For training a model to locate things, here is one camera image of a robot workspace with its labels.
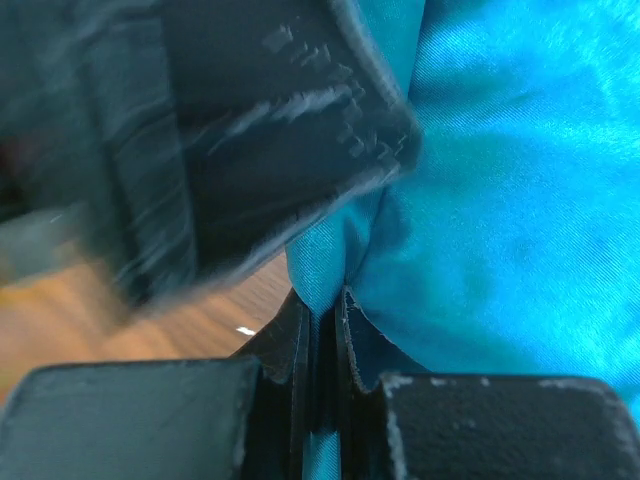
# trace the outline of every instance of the blue fabric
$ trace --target blue fabric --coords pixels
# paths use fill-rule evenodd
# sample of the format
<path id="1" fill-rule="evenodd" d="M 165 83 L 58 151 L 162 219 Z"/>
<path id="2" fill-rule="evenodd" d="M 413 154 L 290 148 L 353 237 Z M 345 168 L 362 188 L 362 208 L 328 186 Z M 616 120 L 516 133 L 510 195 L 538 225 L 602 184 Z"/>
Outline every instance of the blue fabric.
<path id="1" fill-rule="evenodd" d="M 289 247 L 301 298 L 346 282 L 429 369 L 593 376 L 640 421 L 637 0 L 361 6 L 425 153 Z"/>

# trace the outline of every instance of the black plastic piece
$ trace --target black plastic piece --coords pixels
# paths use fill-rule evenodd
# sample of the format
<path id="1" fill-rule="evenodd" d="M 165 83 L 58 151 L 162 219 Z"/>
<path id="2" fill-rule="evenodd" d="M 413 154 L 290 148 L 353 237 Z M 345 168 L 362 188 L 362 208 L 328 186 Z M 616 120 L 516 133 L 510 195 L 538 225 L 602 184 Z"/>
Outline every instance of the black plastic piece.
<path id="1" fill-rule="evenodd" d="M 260 377 L 248 358 L 36 371 L 7 406 L 0 479 L 239 478 Z"/>
<path id="2" fill-rule="evenodd" d="M 351 0 L 7 0 L 0 145 L 143 302 L 234 283 L 421 135 Z"/>
<path id="3" fill-rule="evenodd" d="M 37 370 L 0 422 L 0 480 L 299 480 L 308 335 L 292 294 L 235 358 Z"/>
<path id="4" fill-rule="evenodd" d="M 348 289 L 335 321 L 344 479 L 640 479 L 638 432 L 602 382 L 428 373 Z"/>
<path id="5" fill-rule="evenodd" d="M 6 167 L 6 152 L 0 147 L 0 223 L 28 211 L 23 192 L 11 178 Z"/>

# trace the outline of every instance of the wooden table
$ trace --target wooden table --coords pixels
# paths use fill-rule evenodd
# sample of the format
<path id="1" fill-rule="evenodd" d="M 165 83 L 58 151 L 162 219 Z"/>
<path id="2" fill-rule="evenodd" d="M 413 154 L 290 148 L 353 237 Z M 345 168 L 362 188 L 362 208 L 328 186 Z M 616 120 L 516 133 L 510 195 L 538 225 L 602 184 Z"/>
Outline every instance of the wooden table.
<path id="1" fill-rule="evenodd" d="M 280 256 L 226 292 L 201 289 L 132 314 L 97 270 L 77 264 L 0 287 L 0 404 L 41 365 L 227 356 L 273 317 L 291 288 Z"/>

